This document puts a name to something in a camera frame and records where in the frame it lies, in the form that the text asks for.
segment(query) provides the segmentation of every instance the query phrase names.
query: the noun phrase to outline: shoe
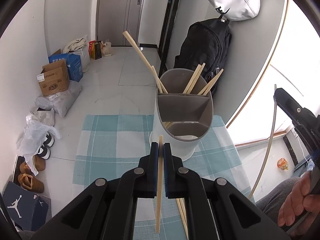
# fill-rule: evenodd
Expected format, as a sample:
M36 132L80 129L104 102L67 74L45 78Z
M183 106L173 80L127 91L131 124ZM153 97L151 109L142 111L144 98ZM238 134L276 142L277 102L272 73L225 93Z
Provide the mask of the shoe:
M18 175L18 182L24 189L31 190L38 193L44 192L43 183L32 175L29 175L26 173L20 174Z
M47 132L45 137L46 137L46 140L44 141L43 144L47 147L51 147L52 144L54 143L54 138L52 137L52 135L49 132Z
M33 164L36 167L37 171L43 171L45 169L45 160L37 155L33 156ZM25 161L20 164L20 171L21 173L33 175L29 165Z
M50 156L50 150L44 146L44 145L41 145L37 155L41 158L44 158L45 160L49 158Z

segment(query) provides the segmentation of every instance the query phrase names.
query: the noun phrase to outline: white cable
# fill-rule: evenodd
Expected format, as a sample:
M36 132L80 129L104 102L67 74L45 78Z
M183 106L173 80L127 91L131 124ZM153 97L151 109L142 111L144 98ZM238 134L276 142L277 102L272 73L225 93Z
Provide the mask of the white cable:
M298 136L297 138L298 138L298 142L299 142L300 148L301 148L301 150L302 150L303 157L305 158L305 160L307 161L307 163L309 163L309 161L307 160L306 156L304 155L303 149L302 149L302 147L301 147L300 140L299 140L299 136Z
M273 133L275 132L275 125L276 125L276 112L277 112L277 102L275 101L275 107L273 109L273 121L272 121L272 128L271 128L271 134L270 134L270 139L269 139L269 143L268 143L268 147L267 147L267 151L266 151L266 155L264 157L264 160L263 160L263 163L262 163L262 166L261 166L261 169L260 169L260 172L259 172L259 175L257 177L257 180L249 194L249 197L248 199L251 199L252 196L253 196L253 193L254 191L256 190L257 188L257 185L261 179L261 176L262 176L262 173L263 173L263 170L266 166L266 163L267 163L267 160L268 160L268 156L269 156L269 152L270 152L270 149L271 149L271 143L272 143L272 139L273 139Z

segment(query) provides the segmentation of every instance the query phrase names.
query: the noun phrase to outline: door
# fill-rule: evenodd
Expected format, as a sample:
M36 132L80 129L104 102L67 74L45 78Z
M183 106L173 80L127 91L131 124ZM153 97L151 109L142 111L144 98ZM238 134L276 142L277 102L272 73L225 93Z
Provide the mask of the door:
M122 33L127 30L137 42L143 0L100 0L97 40L112 46L130 46Z
M162 31L159 41L159 57L161 59L161 65L159 70L159 77L164 71L167 70L165 62L167 60L170 39L172 35L172 30L174 26L174 20L177 14L179 5L179 0L168 0L167 9L164 16L164 21L162 25Z

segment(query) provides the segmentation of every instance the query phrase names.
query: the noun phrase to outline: black backpack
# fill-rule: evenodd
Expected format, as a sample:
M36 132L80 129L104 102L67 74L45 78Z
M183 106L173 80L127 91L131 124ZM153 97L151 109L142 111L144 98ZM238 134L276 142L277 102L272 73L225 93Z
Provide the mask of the black backpack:
M231 42L229 20L222 17L196 22L189 27L180 55L175 57L174 68L195 70L198 64L205 63L201 73L209 82L223 68ZM216 91L217 84L211 88Z

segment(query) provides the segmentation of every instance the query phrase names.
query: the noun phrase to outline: teal and white tablecloth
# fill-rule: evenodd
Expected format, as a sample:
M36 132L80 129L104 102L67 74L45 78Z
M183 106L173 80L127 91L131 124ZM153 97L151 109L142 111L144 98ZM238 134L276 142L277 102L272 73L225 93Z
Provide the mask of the teal and white tablecloth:
M97 178L112 180L138 166L150 153L153 115L87 115L73 172L73 198ZM202 178L226 178L244 195L250 192L238 152L220 116L183 165ZM138 199L134 239L186 239L175 199L162 194L160 234L155 232L156 198Z

